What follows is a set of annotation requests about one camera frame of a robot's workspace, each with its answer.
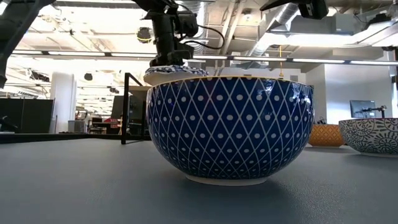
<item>ceiling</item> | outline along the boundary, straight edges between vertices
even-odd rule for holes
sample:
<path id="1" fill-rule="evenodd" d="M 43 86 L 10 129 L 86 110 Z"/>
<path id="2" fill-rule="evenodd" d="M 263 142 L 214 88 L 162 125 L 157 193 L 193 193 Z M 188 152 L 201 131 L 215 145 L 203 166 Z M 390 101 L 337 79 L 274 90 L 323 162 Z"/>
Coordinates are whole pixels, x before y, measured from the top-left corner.
<path id="1" fill-rule="evenodd" d="M 244 52 L 252 49 L 257 39 L 258 26 L 264 15 L 258 10 L 267 0 L 246 0 L 245 9 L 251 9 L 250 19 L 241 15 L 233 15 L 231 21 L 238 17 L 238 25 L 234 31 L 234 38 L 228 46 L 227 54 Z M 330 15 L 336 13 L 352 13 L 354 10 L 368 11 L 388 6 L 392 1 L 328 1 Z M 217 0 L 206 4 L 206 26 L 222 30 L 223 18 L 231 0 Z M 61 51 L 94 51 L 94 52 L 134 52 L 156 53 L 152 44 L 142 44 L 136 39 L 140 27 L 152 27 L 151 21 L 141 20 L 145 12 L 136 9 L 132 1 L 127 0 L 63 0 L 53 6 L 41 10 L 17 49 L 20 50 L 61 50 Z M 208 45 L 217 46 L 220 37 L 213 31 L 206 32 Z M 268 48 L 270 56 L 278 57 L 323 57 L 335 49 L 327 47 L 301 47 L 283 45 L 281 49 Z M 363 47 L 356 49 L 353 57 L 370 55 L 370 52 L 380 52 L 379 48 Z M 204 54 L 217 54 L 217 51 L 205 49 Z M 270 63 L 270 68 L 278 63 Z M 78 106 L 85 106 L 92 111 L 109 114 L 114 93 L 107 86 L 123 88 L 123 72 L 131 72 L 141 83 L 148 61 L 128 60 L 95 60 L 93 59 L 59 59 L 56 57 L 33 58 L 11 57 L 8 61 L 8 84 L 18 84 L 18 89 L 25 89 L 38 94 L 41 98 L 50 96 L 49 83 L 33 80 L 27 75 L 33 70 L 48 76 L 51 80 L 53 71 L 74 73 L 78 79 Z M 302 63 L 288 63 L 284 68 L 303 69 Z M 93 81 L 84 79 L 85 73 L 93 74 Z M 42 87 L 28 86 L 41 83 Z"/>

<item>gray table surface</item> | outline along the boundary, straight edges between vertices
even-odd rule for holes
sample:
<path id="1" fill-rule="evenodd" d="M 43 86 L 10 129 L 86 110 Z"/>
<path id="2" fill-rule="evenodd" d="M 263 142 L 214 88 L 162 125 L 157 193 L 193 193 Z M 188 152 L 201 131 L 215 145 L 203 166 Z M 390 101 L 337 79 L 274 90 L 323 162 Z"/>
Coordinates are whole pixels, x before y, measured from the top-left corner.
<path id="1" fill-rule="evenodd" d="M 0 223 L 398 223 L 398 160 L 306 149 L 261 185 L 187 180 L 137 142 L 0 145 Z"/>

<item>orange bowl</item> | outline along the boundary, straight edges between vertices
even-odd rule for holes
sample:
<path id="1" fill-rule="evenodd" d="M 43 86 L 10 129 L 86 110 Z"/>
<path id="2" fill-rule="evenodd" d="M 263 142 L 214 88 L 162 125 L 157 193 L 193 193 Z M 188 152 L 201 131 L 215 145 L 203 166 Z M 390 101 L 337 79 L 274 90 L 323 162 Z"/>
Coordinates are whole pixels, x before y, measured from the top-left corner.
<path id="1" fill-rule="evenodd" d="M 308 143 L 313 147 L 340 147 L 344 140 L 337 124 L 314 124 Z"/>

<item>computer monitor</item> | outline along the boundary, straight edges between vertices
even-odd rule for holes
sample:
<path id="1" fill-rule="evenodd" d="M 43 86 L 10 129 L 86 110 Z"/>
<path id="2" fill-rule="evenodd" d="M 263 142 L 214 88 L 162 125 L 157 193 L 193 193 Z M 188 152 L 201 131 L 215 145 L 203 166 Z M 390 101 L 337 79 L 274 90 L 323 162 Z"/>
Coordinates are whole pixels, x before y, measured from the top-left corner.
<path id="1" fill-rule="evenodd" d="M 363 112 L 363 109 L 375 108 L 376 104 L 373 100 L 350 100 L 352 118 L 376 118 L 376 112 Z"/>

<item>bowl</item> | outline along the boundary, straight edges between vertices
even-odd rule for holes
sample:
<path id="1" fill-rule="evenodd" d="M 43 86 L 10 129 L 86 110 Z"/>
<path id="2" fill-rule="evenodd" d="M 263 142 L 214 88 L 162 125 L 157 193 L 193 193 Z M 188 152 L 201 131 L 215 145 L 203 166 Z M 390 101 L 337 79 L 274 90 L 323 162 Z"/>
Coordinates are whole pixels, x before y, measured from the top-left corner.
<path id="1" fill-rule="evenodd" d="M 144 81 L 155 86 L 161 83 L 172 82 L 184 78 L 207 77 L 208 75 L 209 73 L 201 68 L 166 65 L 148 68 L 144 75 Z"/>
<path id="2" fill-rule="evenodd" d="M 157 150 L 188 179 L 254 185 L 308 143 L 313 89 L 257 77 L 208 77 L 152 87 L 146 118 Z"/>
<path id="3" fill-rule="evenodd" d="M 337 124 L 314 124 L 308 143 L 312 147 L 340 147 L 344 140 Z"/>
<path id="4" fill-rule="evenodd" d="M 398 118 L 351 119 L 339 126 L 344 141 L 358 152 L 398 157 Z"/>

